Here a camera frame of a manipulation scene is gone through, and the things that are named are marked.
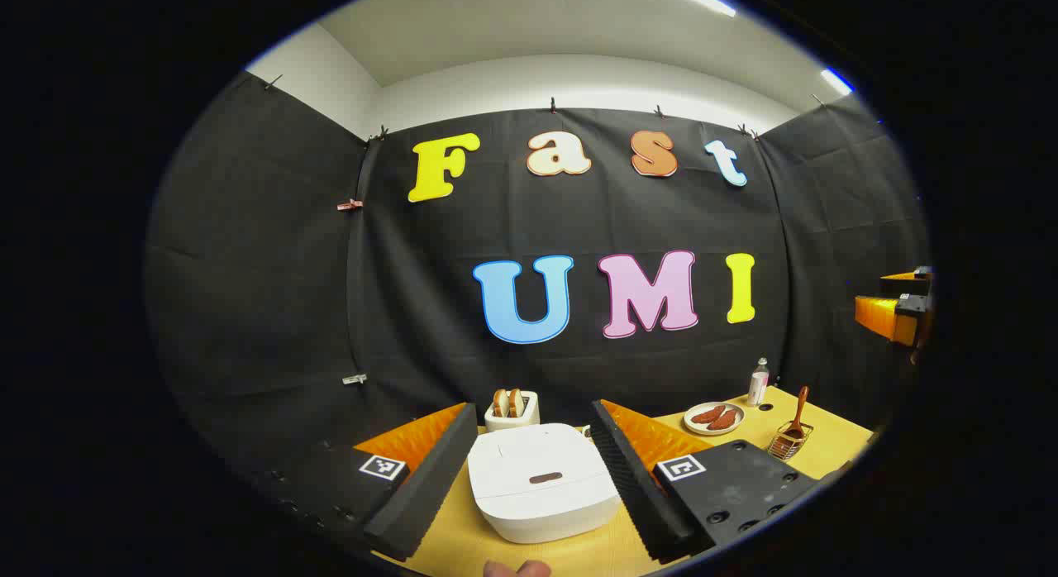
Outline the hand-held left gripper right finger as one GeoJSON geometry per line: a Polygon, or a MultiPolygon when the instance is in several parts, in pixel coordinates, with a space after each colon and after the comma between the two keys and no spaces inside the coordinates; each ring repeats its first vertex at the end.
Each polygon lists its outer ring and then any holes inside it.
{"type": "Polygon", "coordinates": [[[604,399],[592,401],[589,427],[632,525],[660,563],[730,546],[819,483],[745,439],[707,444],[604,399]]]}

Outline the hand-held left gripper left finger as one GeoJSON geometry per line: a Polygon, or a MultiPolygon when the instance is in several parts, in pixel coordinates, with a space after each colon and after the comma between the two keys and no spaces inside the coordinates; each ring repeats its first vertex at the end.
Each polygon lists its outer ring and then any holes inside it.
{"type": "Polygon", "coordinates": [[[479,436],[457,403],[355,441],[351,427],[264,471],[264,492],[341,549],[405,561],[416,553],[479,436]]]}

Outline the white rice cooker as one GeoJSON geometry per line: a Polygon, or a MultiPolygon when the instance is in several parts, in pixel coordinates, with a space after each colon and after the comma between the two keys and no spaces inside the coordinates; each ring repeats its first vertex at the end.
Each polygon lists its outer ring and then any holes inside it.
{"type": "Polygon", "coordinates": [[[466,468],[484,520],[512,543],[596,531],[612,522],[621,502],[597,446],[568,425],[479,435],[466,468]]]}

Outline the brown wooden spoon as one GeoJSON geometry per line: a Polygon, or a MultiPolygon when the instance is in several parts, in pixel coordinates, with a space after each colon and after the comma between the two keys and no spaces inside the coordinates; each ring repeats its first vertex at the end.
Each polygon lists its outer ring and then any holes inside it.
{"type": "Polygon", "coordinates": [[[805,410],[806,403],[808,403],[808,394],[810,387],[808,385],[801,386],[798,391],[798,403],[796,408],[796,414],[794,414],[794,419],[790,420],[782,430],[782,437],[787,439],[787,441],[794,441],[794,444],[801,444],[806,437],[806,426],[802,422],[803,412],[805,410]]]}

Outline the wire chopstick holder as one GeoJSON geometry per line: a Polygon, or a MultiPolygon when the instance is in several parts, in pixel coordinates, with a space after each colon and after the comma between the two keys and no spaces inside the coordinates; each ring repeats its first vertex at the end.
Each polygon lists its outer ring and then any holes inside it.
{"type": "Polygon", "coordinates": [[[800,429],[794,430],[794,422],[786,422],[779,427],[772,437],[766,452],[776,459],[791,459],[808,441],[815,427],[811,425],[801,425],[800,429]]]}

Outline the white round plate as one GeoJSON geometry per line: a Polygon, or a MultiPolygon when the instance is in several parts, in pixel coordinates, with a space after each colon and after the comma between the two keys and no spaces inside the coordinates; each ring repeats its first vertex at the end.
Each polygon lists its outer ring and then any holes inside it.
{"type": "Polygon", "coordinates": [[[688,429],[689,431],[703,436],[719,436],[736,430],[736,428],[743,422],[744,418],[745,418],[745,411],[740,405],[733,403],[700,403],[698,405],[689,408],[689,410],[685,411],[683,425],[685,429],[688,429]],[[710,410],[710,408],[720,404],[725,404],[727,407],[727,410],[731,410],[731,408],[734,408],[734,410],[738,411],[738,423],[736,423],[734,427],[730,427],[730,429],[724,432],[709,431],[708,426],[692,423],[691,420],[692,416],[698,414],[699,412],[710,410]]]}

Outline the white toaster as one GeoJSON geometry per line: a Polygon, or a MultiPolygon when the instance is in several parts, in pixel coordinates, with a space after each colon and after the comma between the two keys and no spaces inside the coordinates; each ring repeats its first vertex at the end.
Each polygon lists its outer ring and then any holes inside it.
{"type": "Polygon", "coordinates": [[[495,418],[493,416],[491,404],[493,396],[486,404],[486,412],[484,412],[484,422],[486,422],[487,432],[495,432],[506,429],[515,429],[515,427],[524,427],[530,425],[540,423],[540,409],[539,409],[539,396],[536,392],[525,391],[521,389],[522,396],[525,400],[525,411],[524,415],[518,418],[495,418]]]}

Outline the black backdrop cloth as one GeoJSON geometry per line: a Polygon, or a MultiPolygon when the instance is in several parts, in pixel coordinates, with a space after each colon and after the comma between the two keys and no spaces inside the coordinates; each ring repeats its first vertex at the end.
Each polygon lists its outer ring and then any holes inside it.
{"type": "Polygon", "coordinates": [[[601,398],[661,416],[744,395],[760,357],[873,429],[907,359],[855,297],[933,263],[902,151],[857,100],[759,139],[544,107],[364,141],[242,73],[161,184],[145,297],[175,399],[262,482],[342,427],[499,386],[539,392],[544,422],[601,398]]]}

